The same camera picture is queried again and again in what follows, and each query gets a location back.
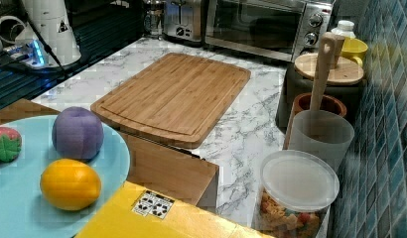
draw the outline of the white marble surface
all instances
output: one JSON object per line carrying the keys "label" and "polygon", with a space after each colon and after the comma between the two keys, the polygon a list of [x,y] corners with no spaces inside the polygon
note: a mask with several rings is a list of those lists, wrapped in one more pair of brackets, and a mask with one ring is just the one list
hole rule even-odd
{"label": "white marble surface", "polygon": [[238,59],[166,41],[140,39],[49,90],[33,101],[64,110],[90,104],[167,53],[183,53],[232,63],[251,71],[250,80],[194,154],[219,165],[216,212],[250,226],[262,160],[282,149],[275,125],[284,66]]}

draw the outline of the translucent plastic cup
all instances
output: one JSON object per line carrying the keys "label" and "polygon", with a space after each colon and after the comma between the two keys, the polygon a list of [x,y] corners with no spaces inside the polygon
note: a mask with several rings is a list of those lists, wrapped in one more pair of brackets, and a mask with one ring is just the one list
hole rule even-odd
{"label": "translucent plastic cup", "polygon": [[269,155],[260,170],[261,186],[253,226],[274,237],[315,237],[339,193],[334,170],[299,151]]}
{"label": "translucent plastic cup", "polygon": [[312,154],[337,172],[353,137],[354,129],[342,117],[306,110],[293,119],[288,149]]}

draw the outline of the yellow box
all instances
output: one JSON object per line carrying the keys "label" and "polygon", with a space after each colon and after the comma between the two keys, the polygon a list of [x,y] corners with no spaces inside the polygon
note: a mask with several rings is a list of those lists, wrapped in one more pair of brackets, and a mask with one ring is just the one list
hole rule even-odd
{"label": "yellow box", "polygon": [[126,181],[75,238],[271,237]]}

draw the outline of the light blue plate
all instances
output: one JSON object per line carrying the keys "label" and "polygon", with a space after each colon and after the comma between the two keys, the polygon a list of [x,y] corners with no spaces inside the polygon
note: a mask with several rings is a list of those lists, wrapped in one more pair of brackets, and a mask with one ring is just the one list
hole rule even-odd
{"label": "light blue plate", "polygon": [[22,150],[15,161],[0,166],[0,237],[72,237],[127,178],[127,146],[116,131],[103,124],[104,143],[88,163],[101,179],[99,199],[81,211],[51,206],[42,197],[40,176],[48,164],[61,158],[52,143],[55,119],[41,116],[3,125],[21,134]]}

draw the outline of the blue tile wall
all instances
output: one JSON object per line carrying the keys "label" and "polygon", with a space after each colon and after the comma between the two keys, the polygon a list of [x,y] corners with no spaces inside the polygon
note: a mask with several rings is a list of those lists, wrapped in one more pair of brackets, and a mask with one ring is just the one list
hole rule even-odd
{"label": "blue tile wall", "polygon": [[355,137],[339,168],[333,237],[407,237],[407,0],[369,0]]}

